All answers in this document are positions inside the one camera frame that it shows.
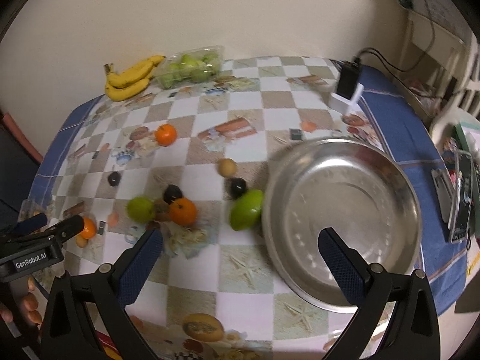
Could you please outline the person's hand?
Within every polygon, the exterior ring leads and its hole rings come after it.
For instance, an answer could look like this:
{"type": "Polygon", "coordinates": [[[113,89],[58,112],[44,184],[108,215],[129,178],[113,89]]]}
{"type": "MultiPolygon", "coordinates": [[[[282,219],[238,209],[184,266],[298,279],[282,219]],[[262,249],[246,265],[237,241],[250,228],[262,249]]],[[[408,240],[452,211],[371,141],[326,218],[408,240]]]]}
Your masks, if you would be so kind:
{"type": "MultiPolygon", "coordinates": [[[[20,301],[19,310],[25,320],[28,320],[33,326],[38,326],[42,323],[41,313],[38,311],[38,300],[34,294],[36,285],[32,276],[28,277],[28,293],[20,301]]],[[[1,318],[6,323],[13,322],[12,313],[1,304],[1,318]]]]}

